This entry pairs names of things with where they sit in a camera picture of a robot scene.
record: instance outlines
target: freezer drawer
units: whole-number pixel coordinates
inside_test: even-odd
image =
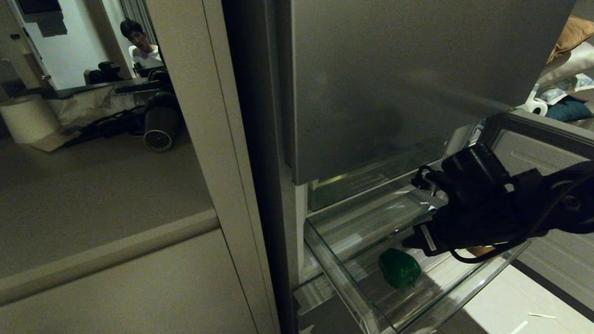
[[[412,187],[389,184],[305,222],[306,245],[364,333],[430,333],[527,246],[480,264],[458,262],[449,253],[426,257],[421,250],[403,248],[401,240],[426,219],[430,207]],[[394,289],[385,281],[378,257],[389,248],[407,252],[421,266],[414,286]],[[300,289],[320,291],[318,303],[333,295],[324,288],[323,276]]]

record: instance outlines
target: label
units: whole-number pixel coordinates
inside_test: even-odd
[[[429,245],[429,249],[431,251],[436,251],[437,247],[435,246],[435,242],[433,242],[433,238],[431,238],[431,234],[429,233],[429,229],[425,224],[421,225],[421,231],[423,231],[423,235],[425,236],[425,240],[427,240],[427,244]]]

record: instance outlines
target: white cloth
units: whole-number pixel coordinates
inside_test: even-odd
[[[128,49],[130,58],[132,58],[132,67],[135,63],[140,63],[142,68],[153,68],[163,66],[161,55],[159,55],[159,47],[155,45],[151,53],[144,53],[136,46],[132,45]]]

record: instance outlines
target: stainless steel panel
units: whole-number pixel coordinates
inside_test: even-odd
[[[280,26],[292,25],[283,98],[294,102],[285,120],[295,183],[522,104],[573,4],[293,0]]]

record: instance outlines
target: tile floor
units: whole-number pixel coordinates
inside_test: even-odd
[[[556,319],[530,316],[528,312]],[[508,266],[437,333],[594,334],[594,323]]]

